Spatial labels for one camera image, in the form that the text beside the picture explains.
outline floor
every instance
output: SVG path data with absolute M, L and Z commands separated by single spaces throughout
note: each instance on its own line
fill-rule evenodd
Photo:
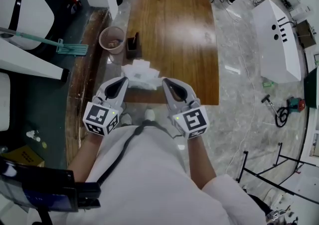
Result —
M 123 1 L 112 23 L 124 31 L 128 25 L 131 1 Z M 280 0 L 272 1 L 289 15 Z M 285 127 L 276 127 L 270 107 L 262 104 L 261 99 L 270 94 L 271 101 L 276 107 L 285 106 L 286 99 L 291 96 L 304 97 L 303 81 L 274 84 L 272 87 L 263 88 L 262 83 L 267 79 L 262 79 L 260 76 L 259 48 L 251 13 L 254 6 L 249 0 L 237 0 L 233 5 L 227 6 L 227 10 L 226 5 L 226 2 L 221 3 L 219 0 L 212 3 L 219 55 L 220 103 L 219 106 L 206 106 L 211 127 L 203 136 L 203 140 L 218 175 L 225 174 L 227 166 L 236 154 L 227 171 L 230 176 L 236 178 L 240 173 L 244 150 L 249 151 L 247 168 L 255 172 L 272 166 L 276 161 L 279 142 L 284 143 L 283 155 L 297 158 L 304 137 L 307 112 L 293 113 Z M 304 75 L 305 61 L 302 50 L 300 47 L 299 49 L 302 75 Z M 112 56 L 104 52 L 99 66 L 96 90 L 104 81 L 120 76 L 122 56 L 121 54 Z M 245 63 L 253 86 L 249 81 Z M 225 66 L 238 69 L 240 74 L 227 70 Z M 172 135 L 178 134 L 167 119 L 166 105 L 127 104 L 125 112 L 132 116 L 134 124 L 139 124 L 143 120 L 147 106 L 155 110 L 157 121 Z M 186 141 L 183 138 L 175 140 L 188 167 Z M 286 162 L 265 173 L 264 176 L 280 183 L 292 173 L 294 168 L 294 162 Z M 241 184 L 247 185 L 248 193 L 260 197 L 265 196 L 271 187 L 247 173 L 244 173 Z

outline white shirt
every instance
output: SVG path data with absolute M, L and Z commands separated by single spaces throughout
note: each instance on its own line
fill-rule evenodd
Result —
M 96 182 L 117 158 L 136 126 L 115 129 L 101 144 L 87 182 Z M 197 188 L 185 173 L 174 140 L 155 127 L 130 142 L 101 186 L 101 207 L 51 212 L 59 225 L 265 225 L 265 213 L 228 175 Z M 40 221 L 30 210 L 28 223 Z

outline sneaker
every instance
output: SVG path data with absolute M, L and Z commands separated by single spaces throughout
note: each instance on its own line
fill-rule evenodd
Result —
M 125 115 L 122 116 L 121 118 L 121 124 L 127 124 L 127 125 L 133 125 L 133 121 L 132 121 L 132 118 L 131 116 L 126 113 Z
M 145 119 L 145 120 L 150 120 L 150 121 L 155 120 L 154 110 L 153 110 L 153 109 L 147 109 L 147 110 L 145 111 L 145 114 L 144 114 L 144 119 Z
M 231 1 L 229 1 L 229 0 L 227 0 L 227 3 L 229 3 L 229 4 L 233 4 L 233 2 L 231 2 Z

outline crumpled paper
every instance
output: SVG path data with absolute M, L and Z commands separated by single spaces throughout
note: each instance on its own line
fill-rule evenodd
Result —
M 162 85 L 164 77 L 159 78 L 160 72 L 150 68 L 146 60 L 134 60 L 132 65 L 122 66 L 122 76 L 129 79 L 129 88 L 157 90 Z

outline wooden table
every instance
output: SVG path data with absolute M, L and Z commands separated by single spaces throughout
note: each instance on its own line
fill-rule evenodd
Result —
M 142 59 L 191 85 L 203 105 L 219 104 L 218 55 L 210 0 L 133 0 L 127 37 L 140 33 Z M 132 61 L 123 59 L 123 65 Z M 125 101 L 166 103 L 157 91 L 128 89 Z

